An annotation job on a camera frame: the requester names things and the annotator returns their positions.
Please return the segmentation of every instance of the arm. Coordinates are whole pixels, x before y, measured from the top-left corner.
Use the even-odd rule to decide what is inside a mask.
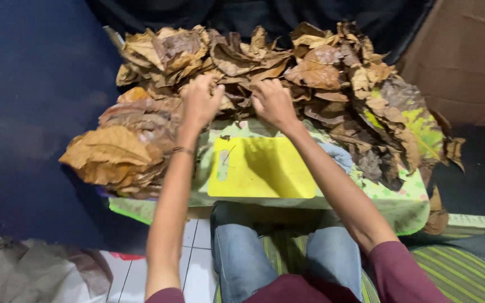
[[[224,95],[224,86],[210,95],[212,75],[200,75],[183,91],[184,118],[177,132],[177,146],[194,151],[201,129],[212,120]],[[193,155],[172,155],[147,238],[145,298],[162,289],[180,288],[179,259],[188,210]]]
[[[258,115],[291,140],[325,199],[366,254],[380,243],[399,241],[369,197],[310,137],[295,115],[289,90],[279,80],[257,83],[252,104]]]

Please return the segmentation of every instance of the person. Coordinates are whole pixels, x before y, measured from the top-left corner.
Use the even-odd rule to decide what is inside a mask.
[[[211,97],[212,75],[182,92],[183,122],[147,240],[146,303],[183,303],[179,277],[193,153],[201,130],[224,96]],[[297,118],[289,90],[278,79],[252,92],[255,111],[293,143],[341,224],[326,212],[308,237],[304,276],[278,276],[240,203],[217,201],[211,215],[213,266],[224,303],[360,302],[360,252],[372,263],[381,302],[447,302],[354,181],[314,142]]]

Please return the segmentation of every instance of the red object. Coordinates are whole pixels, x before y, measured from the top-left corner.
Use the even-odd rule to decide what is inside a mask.
[[[110,252],[110,254],[112,256],[114,256],[115,258],[119,258],[119,259],[125,260],[125,261],[145,259],[144,256],[139,256],[137,254],[126,254],[126,253],[118,253],[118,252]]]

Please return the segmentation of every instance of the dark blue surface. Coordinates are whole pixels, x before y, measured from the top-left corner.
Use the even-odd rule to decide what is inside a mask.
[[[83,1],[0,1],[0,236],[143,251],[147,226],[57,162],[115,103],[120,63]]]

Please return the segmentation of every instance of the sleeve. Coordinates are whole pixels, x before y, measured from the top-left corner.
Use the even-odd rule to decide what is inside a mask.
[[[184,303],[183,292],[178,288],[165,288],[153,293],[145,303]]]
[[[381,302],[449,302],[401,242],[377,245],[370,252]]]

